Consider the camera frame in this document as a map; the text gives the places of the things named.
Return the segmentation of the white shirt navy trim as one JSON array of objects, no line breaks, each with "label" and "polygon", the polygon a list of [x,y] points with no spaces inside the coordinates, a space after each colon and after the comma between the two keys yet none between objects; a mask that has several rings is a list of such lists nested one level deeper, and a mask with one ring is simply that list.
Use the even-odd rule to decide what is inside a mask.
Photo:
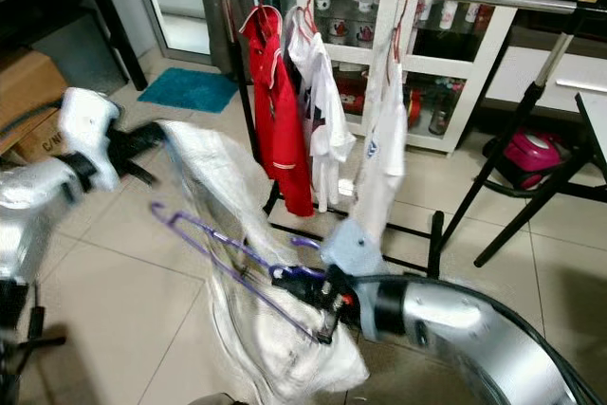
[{"label": "white shirt navy trim", "polygon": [[283,37],[287,57],[301,77],[298,98],[312,190],[318,210],[325,212],[341,201],[340,168],[350,157],[356,137],[347,127],[328,49],[304,8],[291,8]]}]

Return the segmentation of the dark glass bottle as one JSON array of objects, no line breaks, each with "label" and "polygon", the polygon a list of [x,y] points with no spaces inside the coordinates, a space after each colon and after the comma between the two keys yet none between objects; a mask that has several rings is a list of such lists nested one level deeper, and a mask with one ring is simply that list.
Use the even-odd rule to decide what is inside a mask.
[{"label": "dark glass bottle", "polygon": [[443,137],[446,135],[448,124],[450,124],[452,95],[452,84],[444,83],[437,85],[430,92],[431,119],[428,131],[431,135]]}]

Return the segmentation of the pink floor appliance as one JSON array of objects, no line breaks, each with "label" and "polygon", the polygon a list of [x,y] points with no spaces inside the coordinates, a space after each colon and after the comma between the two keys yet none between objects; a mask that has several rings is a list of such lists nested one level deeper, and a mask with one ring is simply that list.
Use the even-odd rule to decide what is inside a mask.
[{"label": "pink floor appliance", "polygon": [[486,185],[503,195],[528,198],[567,158],[559,136],[537,129],[521,129],[508,141],[503,162],[494,166],[505,184],[489,180]]}]

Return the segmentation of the grey table black legs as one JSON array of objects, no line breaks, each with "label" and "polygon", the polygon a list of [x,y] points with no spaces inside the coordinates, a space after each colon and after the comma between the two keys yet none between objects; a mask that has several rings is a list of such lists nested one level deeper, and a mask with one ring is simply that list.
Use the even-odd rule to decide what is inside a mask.
[{"label": "grey table black legs", "polygon": [[586,165],[594,165],[601,171],[604,183],[591,189],[607,195],[607,96],[594,90],[580,90],[574,101],[588,132],[581,146],[574,151],[573,174]]}]

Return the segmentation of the purple wire hanger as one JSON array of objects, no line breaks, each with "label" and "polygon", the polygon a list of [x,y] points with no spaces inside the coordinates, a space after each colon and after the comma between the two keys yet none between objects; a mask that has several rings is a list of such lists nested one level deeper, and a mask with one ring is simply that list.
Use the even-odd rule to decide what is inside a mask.
[{"label": "purple wire hanger", "polygon": [[205,226],[205,224],[201,223],[198,218],[192,217],[186,212],[178,211],[173,214],[169,214],[168,210],[166,210],[166,206],[161,204],[161,202],[153,201],[152,204],[149,204],[149,211],[152,212],[153,217],[156,220],[159,220],[161,224],[164,224],[166,228],[169,228],[170,231],[173,231],[178,236],[181,236],[183,240],[187,242],[188,245],[192,246],[192,248],[198,249],[199,252],[204,253],[212,262],[214,267],[217,267],[218,270],[226,272],[230,278],[243,288],[246,288],[248,292],[251,292],[257,300],[260,300],[262,303],[265,303],[269,306],[270,309],[276,311],[277,314],[281,315],[282,318],[285,318],[287,322],[290,323],[295,330],[300,331],[308,339],[313,341],[318,341],[316,337],[316,332],[318,330],[312,330],[312,328],[307,328],[304,326],[302,322],[299,320],[295,320],[291,318],[291,315],[287,313],[287,311],[278,303],[273,302],[267,293],[264,291],[260,291],[260,288],[257,288],[254,284],[254,281],[247,278],[246,274],[243,272],[238,272],[235,269],[235,266],[229,265],[229,263],[225,263],[220,258],[219,248],[204,248],[203,242],[194,239],[191,237],[185,229],[180,228],[177,223],[179,220],[185,220],[190,226],[194,226],[195,228],[199,228],[201,231],[204,231],[207,234],[208,239],[212,239],[218,242],[221,246],[225,246],[225,248],[235,248],[238,250],[240,256],[246,257],[247,259],[251,259],[254,262],[254,265],[260,267],[264,272],[269,272],[270,275],[270,267],[302,267],[302,266],[287,266],[287,265],[271,265],[268,261],[265,261],[264,258],[260,256],[259,253],[255,252],[254,249],[249,248],[247,245],[244,245],[242,241],[235,241],[231,239],[231,237],[226,234],[222,234],[221,231],[214,229],[209,226]]}]

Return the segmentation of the plain cardboard box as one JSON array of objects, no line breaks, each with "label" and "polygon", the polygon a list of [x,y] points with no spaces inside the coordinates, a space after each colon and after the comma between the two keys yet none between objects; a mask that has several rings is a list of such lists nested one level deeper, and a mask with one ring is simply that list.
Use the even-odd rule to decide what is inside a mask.
[{"label": "plain cardboard box", "polygon": [[36,107],[60,101],[66,80],[48,55],[19,50],[3,62],[1,71],[1,149],[5,158],[21,165],[60,153],[58,110]]}]

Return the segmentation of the white shirt blue logo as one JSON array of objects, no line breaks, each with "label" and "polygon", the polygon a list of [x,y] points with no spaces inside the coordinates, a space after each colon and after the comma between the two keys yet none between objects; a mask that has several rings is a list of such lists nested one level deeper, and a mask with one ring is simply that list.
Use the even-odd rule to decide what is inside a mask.
[{"label": "white shirt blue logo", "polygon": [[370,241],[380,244],[400,181],[406,175],[408,113],[403,101],[402,66],[394,41],[376,49],[370,66],[363,116],[364,151],[351,217]]}]

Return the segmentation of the glass door grey frame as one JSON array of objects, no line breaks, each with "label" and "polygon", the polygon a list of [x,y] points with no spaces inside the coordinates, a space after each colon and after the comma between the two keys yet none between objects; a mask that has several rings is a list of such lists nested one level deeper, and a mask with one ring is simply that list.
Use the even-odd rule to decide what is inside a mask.
[{"label": "glass door grey frame", "polygon": [[215,63],[208,0],[140,0],[161,57],[200,65]]}]

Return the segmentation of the blue floor mat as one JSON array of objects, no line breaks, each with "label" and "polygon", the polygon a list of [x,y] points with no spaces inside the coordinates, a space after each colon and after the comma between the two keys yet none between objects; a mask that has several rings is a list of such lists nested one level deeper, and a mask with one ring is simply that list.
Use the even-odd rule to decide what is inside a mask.
[{"label": "blue floor mat", "polygon": [[222,74],[171,67],[161,72],[139,94],[138,100],[218,114],[226,109],[235,93],[237,84]]}]

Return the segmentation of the white low sideboard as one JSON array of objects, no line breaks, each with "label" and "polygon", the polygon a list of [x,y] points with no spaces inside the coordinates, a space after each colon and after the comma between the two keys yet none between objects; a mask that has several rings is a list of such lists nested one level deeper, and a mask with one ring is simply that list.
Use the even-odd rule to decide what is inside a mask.
[{"label": "white low sideboard", "polygon": [[[598,1],[607,7],[607,0]],[[513,104],[521,101],[567,19],[564,14],[517,11],[487,97]],[[585,20],[558,67],[551,71],[537,109],[574,113],[578,94],[607,98],[607,19]]]}]

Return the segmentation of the white glass door cabinet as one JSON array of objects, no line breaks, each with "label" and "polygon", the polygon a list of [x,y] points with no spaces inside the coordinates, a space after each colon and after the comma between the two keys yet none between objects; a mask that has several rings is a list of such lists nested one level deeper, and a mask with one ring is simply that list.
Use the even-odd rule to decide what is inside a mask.
[{"label": "white glass door cabinet", "polygon": [[[367,128],[364,93],[373,48],[390,40],[400,0],[315,0],[315,22],[331,57],[348,127]],[[463,136],[469,114],[515,16],[515,9],[450,0],[409,0],[400,38],[403,85],[409,118],[408,143],[449,153]],[[446,135],[428,131],[430,92],[451,83],[452,106]]]}]

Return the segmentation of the black shelf table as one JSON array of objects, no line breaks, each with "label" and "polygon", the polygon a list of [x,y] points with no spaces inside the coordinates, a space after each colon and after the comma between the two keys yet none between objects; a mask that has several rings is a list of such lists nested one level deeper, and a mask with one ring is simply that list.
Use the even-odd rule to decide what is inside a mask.
[{"label": "black shelf table", "polygon": [[34,44],[88,13],[94,16],[100,36],[109,45],[110,57],[124,67],[127,80],[135,89],[148,87],[147,76],[114,0],[0,0],[0,5],[1,49]]}]

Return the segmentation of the red shirt white trim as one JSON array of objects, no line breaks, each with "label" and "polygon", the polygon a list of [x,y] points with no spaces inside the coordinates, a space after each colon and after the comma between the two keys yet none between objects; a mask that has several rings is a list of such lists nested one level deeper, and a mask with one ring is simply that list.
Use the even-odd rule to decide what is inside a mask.
[{"label": "red shirt white trim", "polygon": [[248,42],[248,74],[254,85],[254,128],[266,175],[279,184],[288,212],[312,217],[308,151],[304,145],[298,93],[291,83],[281,44],[282,15],[260,5],[244,20],[240,33]]}]

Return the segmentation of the white quilted garment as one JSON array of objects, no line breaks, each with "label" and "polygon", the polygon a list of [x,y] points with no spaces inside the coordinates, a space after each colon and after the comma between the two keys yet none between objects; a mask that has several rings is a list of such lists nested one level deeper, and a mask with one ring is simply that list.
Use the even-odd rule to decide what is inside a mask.
[{"label": "white quilted garment", "polygon": [[[259,253],[271,265],[303,266],[296,249],[274,235],[262,209],[270,183],[266,172],[242,145],[213,129],[185,120],[161,120],[164,146],[179,174],[185,197],[193,205],[188,213],[205,226],[226,234]],[[208,239],[185,220],[177,225],[203,242],[219,248],[220,258],[254,281],[260,291],[282,306],[308,330],[320,330],[322,313],[274,286],[269,272]],[[235,375],[254,389],[261,405],[306,404],[317,393],[351,391],[369,377],[359,345],[339,325],[331,344],[307,338],[285,318],[218,270],[210,259],[210,319],[225,358]]]}]

